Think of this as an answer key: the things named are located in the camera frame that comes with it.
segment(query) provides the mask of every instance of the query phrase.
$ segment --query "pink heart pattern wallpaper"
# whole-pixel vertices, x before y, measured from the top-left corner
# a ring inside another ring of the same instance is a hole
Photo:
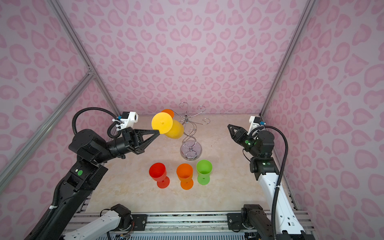
[[[87,71],[44,0],[0,3],[0,172]]]
[[[76,162],[76,154],[68,149],[72,117],[91,106],[110,109],[93,81],[0,195],[0,239],[24,239],[52,203],[56,184]],[[107,113],[88,111],[77,119],[77,129],[92,129],[107,141],[111,123]]]
[[[383,9],[321,0],[266,114],[321,240],[384,239]]]
[[[258,113],[305,0],[60,1],[121,111]]]

